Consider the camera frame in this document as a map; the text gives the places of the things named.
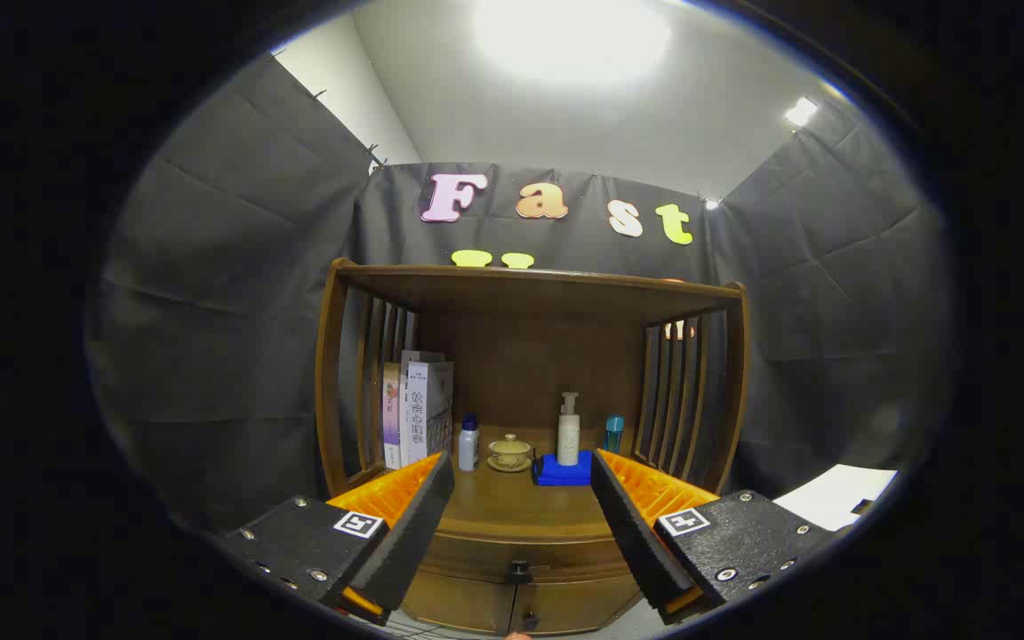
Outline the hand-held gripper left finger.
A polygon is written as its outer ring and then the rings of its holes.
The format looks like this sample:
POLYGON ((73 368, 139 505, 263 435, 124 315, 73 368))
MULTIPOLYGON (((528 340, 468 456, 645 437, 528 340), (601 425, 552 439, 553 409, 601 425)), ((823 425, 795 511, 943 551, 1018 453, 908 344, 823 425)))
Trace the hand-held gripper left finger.
POLYGON ((245 575, 385 625, 401 608, 454 490, 439 452, 329 500, 291 497, 219 538, 245 575))

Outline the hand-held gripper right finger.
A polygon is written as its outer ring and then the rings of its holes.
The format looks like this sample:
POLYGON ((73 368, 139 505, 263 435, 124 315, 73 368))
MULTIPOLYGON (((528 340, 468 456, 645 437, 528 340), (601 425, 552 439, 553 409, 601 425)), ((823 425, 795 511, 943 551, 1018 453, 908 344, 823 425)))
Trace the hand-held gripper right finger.
POLYGON ((718 497, 602 449, 590 478, 631 578, 666 624, 752 595, 836 539, 755 490, 718 497))

